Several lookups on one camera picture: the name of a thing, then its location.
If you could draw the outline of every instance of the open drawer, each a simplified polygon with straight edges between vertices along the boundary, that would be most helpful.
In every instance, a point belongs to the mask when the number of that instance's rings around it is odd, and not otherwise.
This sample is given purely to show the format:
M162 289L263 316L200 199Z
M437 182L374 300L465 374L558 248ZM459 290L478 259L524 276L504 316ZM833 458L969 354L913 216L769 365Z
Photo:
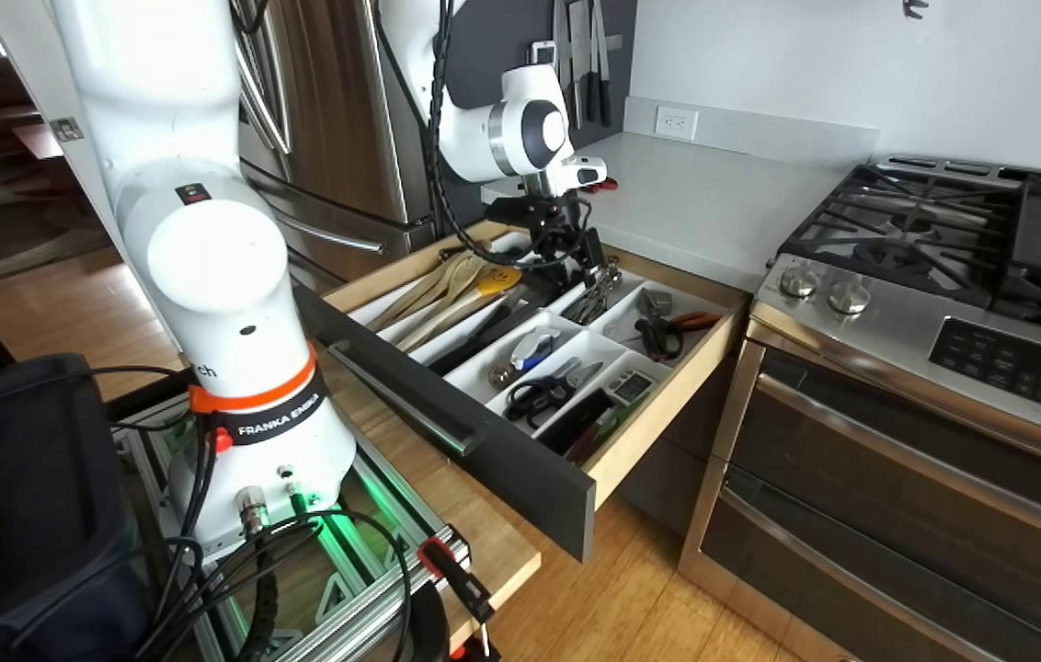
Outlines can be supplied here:
M478 225L478 241L497 241L512 229ZM558 540L577 560L593 546L593 513L621 486L638 461L660 441L672 416L694 399L694 390L734 357L734 344L745 320L745 296L694 281L638 256L606 249L621 269L621 289L610 296L606 314L593 320L572 316L572 303L581 296L568 290L532 314L524 329L499 335L474 357L459 361L453 371L437 374L426 367L465 329L440 332L437 339L402 354L389 345L389 329L372 332L368 320L389 300L409 290L423 273L440 263L440 249L456 241L434 242L421 256L409 256L364 281L331 290L323 303L306 300L301 314L311 332L355 367L372 390L387 399L405 420L453 458L465 472L486 481L552 540ZM669 296L677 314L715 314L716 325L686 335L686 349L672 361L651 361L638 335L639 296ZM532 335L555 335L555 349L524 381L497 387L499 365L515 345ZM548 412L546 420L507 420L526 381L562 371L568 361L589 365L593 371L577 384L573 399ZM621 416L621 423L593 449L548 447L555 423L573 412L577 403L602 390L613 395L621 384L648 384L648 395Z

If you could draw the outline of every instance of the wall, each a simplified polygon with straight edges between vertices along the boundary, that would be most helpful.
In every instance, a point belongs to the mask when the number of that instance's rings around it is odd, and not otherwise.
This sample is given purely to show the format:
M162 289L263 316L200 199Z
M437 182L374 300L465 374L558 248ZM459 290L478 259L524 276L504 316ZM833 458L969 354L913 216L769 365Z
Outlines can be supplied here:
M922 21L899 0L639 0L632 103L1041 167L1041 0L930 0Z

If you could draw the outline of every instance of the wooden floor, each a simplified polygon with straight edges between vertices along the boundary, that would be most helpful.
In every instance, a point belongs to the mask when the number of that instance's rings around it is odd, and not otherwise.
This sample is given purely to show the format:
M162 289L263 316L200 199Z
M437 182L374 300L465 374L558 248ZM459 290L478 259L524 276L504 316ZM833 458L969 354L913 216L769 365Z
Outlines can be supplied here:
M0 281L0 339L25 361L86 354L87 365L177 367L128 273L112 249ZM103 381L103 399L143 381ZM772 640L672 575L677 540L621 499L599 513L597 556L546 553L541 575L492 620L492 644L519 662L789 660Z

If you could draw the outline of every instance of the refrigerator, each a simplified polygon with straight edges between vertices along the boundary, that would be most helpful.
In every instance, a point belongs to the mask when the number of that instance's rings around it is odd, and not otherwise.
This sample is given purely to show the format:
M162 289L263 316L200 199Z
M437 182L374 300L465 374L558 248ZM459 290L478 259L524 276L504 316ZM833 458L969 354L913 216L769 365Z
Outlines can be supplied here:
M610 127L577 127L577 149L617 132L629 94L632 4L606 0ZM453 19L449 96L497 103L497 78L552 36L555 0L469 0ZM242 168L270 199L312 282L356 281L447 235L426 216L421 113L374 30L374 0L236 0L242 64ZM437 172L459 225L482 187Z

